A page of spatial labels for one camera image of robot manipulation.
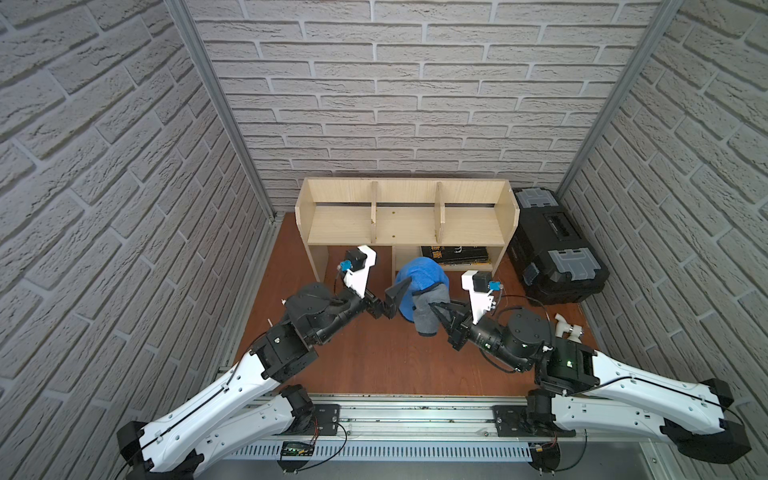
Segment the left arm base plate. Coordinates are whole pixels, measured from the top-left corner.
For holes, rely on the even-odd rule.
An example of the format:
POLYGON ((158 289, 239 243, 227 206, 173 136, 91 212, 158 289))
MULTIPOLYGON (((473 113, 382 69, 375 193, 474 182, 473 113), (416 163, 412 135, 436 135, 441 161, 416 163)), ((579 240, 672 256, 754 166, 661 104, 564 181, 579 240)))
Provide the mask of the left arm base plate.
POLYGON ((282 436, 336 436, 341 406, 334 403, 315 404, 313 411, 294 422, 282 436))

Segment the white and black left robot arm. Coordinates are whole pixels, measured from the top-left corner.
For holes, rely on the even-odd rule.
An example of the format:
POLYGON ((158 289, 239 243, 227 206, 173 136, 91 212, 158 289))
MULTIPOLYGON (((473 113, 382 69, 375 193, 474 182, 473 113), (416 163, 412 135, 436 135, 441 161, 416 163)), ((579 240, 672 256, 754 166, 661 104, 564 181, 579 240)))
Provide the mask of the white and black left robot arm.
POLYGON ((410 284, 402 280, 383 299, 351 287, 338 294, 322 283, 302 287, 285 301, 280 322, 228 372, 172 412, 118 430, 127 478, 193 479, 259 438, 309 428, 314 405, 303 386, 288 380, 360 314, 393 318, 410 284))

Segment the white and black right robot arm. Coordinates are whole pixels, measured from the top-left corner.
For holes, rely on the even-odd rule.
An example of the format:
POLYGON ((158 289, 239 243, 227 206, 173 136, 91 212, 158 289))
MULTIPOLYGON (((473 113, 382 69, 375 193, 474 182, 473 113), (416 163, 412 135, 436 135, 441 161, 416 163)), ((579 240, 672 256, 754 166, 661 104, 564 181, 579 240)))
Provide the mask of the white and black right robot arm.
POLYGON ((745 426, 727 417, 733 395, 722 380, 680 381, 633 367, 557 336, 551 321, 522 307, 504 310, 503 323, 487 314, 475 319, 460 303, 430 308, 455 349, 472 343, 514 373, 533 372, 537 387, 524 415, 532 430, 616 430, 714 464, 751 450, 745 426))

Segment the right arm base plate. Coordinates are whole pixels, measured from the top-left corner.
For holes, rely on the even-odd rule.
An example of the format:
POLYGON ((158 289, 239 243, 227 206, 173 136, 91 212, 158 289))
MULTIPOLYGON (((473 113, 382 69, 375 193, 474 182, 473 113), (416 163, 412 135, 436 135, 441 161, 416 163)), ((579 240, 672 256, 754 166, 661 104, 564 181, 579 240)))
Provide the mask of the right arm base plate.
POLYGON ((498 437, 565 437, 576 436, 574 430, 555 424, 555 415, 537 412, 523 405, 494 405, 491 407, 498 437))

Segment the blue and grey microfibre cloth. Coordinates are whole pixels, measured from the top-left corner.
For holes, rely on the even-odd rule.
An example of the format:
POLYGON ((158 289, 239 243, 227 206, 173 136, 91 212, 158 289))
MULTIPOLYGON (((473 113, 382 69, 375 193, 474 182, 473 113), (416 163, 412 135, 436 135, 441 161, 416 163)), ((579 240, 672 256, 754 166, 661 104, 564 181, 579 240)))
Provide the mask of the blue and grey microfibre cloth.
POLYGON ((408 262, 396 275, 395 282, 411 279, 399 311, 423 337, 437 334, 440 321, 432 311, 432 303, 450 302, 450 281, 434 260, 418 257, 408 262))

